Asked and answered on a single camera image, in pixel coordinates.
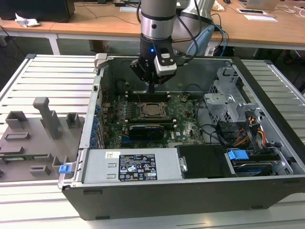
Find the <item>blue latch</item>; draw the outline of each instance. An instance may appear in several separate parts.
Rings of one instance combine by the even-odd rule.
[[[59,167],[59,174],[71,174],[72,173],[72,165],[61,165]]]
[[[249,156],[245,150],[241,149],[234,149],[228,152],[228,156],[230,160],[247,160],[249,159]]]

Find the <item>white sticker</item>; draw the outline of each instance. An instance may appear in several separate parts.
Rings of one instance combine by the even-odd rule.
[[[120,154],[121,154],[120,151],[118,151],[118,152],[107,151],[105,154],[105,158],[119,158]]]

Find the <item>paper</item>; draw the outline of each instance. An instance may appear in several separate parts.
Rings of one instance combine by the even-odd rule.
[[[36,26],[36,25],[40,25],[36,19],[26,19],[23,17],[18,16],[18,14],[16,14],[16,19],[15,22],[17,22],[19,25],[27,28],[28,26]]]
[[[137,8],[131,7],[131,6],[121,6],[120,11],[121,12],[136,12]]]
[[[224,7],[223,7],[222,5],[220,5],[220,4],[218,3],[218,1],[216,0],[216,1],[214,2],[214,5],[213,5],[212,10],[224,11]]]
[[[255,20],[255,21],[277,21],[272,17],[266,16],[256,16],[256,15],[244,15],[248,20]]]

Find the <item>laptop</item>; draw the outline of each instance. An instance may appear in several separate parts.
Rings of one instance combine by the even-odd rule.
[[[247,9],[274,10],[281,0],[239,0],[239,3]]]

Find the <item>wooden desk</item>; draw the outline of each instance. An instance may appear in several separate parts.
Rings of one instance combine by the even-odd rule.
[[[212,11],[212,14],[219,13],[221,16],[223,29],[230,37],[229,46],[305,50],[305,18],[282,11],[288,10],[284,7],[287,5],[298,13],[299,10],[293,6],[305,6],[304,2],[288,0],[278,5],[279,10],[273,12],[266,10],[268,16],[276,17],[278,22],[250,21],[243,14],[235,11],[236,8],[242,8],[238,0],[231,0],[231,4],[225,4],[221,0],[219,2],[226,7],[226,10]],[[114,5],[91,6],[86,3],[75,5],[75,14],[69,23],[41,22],[41,26],[28,28],[23,28],[14,21],[0,21],[0,23],[12,36],[48,38],[54,54],[60,54],[57,39],[140,40],[141,27],[134,12],[120,12],[120,8]],[[213,18],[215,23],[219,24],[217,15]],[[217,46],[220,40],[220,32],[215,32],[209,45]]]
[[[223,2],[221,4],[226,9],[218,13],[221,16],[223,29],[229,34],[230,46],[242,45],[249,47],[250,45],[256,48],[273,46],[278,49],[286,49],[287,46],[300,46],[293,49],[305,48],[305,18],[297,17],[294,14],[283,11],[288,10],[288,8],[284,7],[286,5],[292,10],[297,10],[298,13],[299,10],[294,8],[294,6],[305,6],[305,2],[280,2],[277,6],[279,10],[272,12],[265,10],[268,13],[266,16],[275,17],[278,22],[248,20],[244,14],[238,14],[234,11],[237,8],[243,8],[238,0],[231,0],[231,4],[225,4]],[[216,24],[219,24],[217,15],[214,15],[213,19]],[[220,32],[215,32],[212,41],[219,41],[220,39]]]
[[[112,16],[120,17],[132,24]],[[85,3],[75,3],[75,13],[70,22],[55,23],[51,27],[51,32],[140,37],[141,26],[137,21],[135,12],[120,12],[120,7],[115,7],[114,5],[88,6]]]

